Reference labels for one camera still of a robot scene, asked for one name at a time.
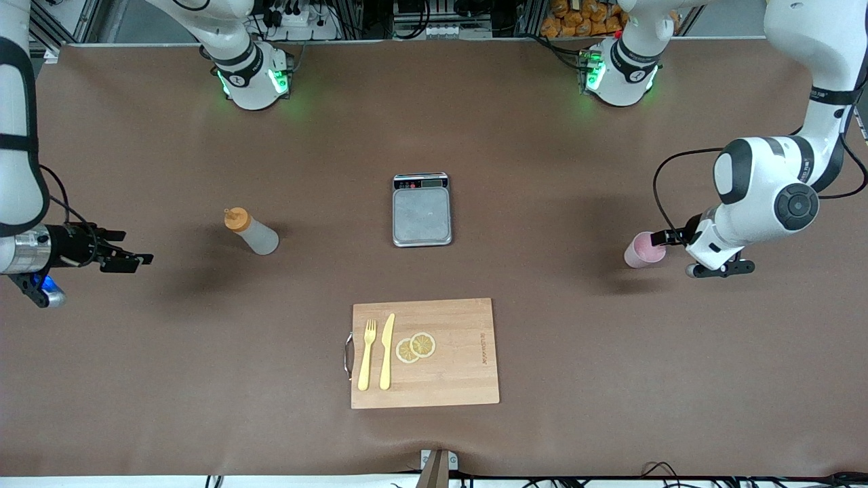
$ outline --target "table surface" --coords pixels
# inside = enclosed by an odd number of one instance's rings
[[[800,66],[677,42],[615,109],[534,43],[308,50],[292,99],[255,113],[196,49],[67,48],[43,69],[42,163],[156,257],[56,270],[56,310],[0,285],[0,474],[394,472],[432,447],[480,475],[868,471],[864,198],[749,248],[747,277],[690,280],[679,249],[622,263],[664,225],[657,164],[791,132]],[[676,221],[716,202],[712,162],[661,177]],[[454,242],[395,248],[391,177],[440,170]],[[857,184],[848,162],[832,189]],[[275,254],[221,228],[232,206],[278,230]],[[354,303],[474,297],[494,300],[500,404],[350,409]]]

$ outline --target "knife blade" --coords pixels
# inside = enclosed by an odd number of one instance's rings
[[[383,354],[383,367],[380,369],[380,390],[388,390],[391,386],[391,330],[394,326],[395,314],[392,313],[385,321],[383,336],[380,339],[385,348],[385,353]]]

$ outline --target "pink cup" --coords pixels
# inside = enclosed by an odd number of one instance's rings
[[[651,245],[651,233],[640,232],[630,242],[627,250],[624,251],[624,260],[627,266],[640,268],[645,267],[655,262],[660,262],[666,257],[666,248],[663,246]]]

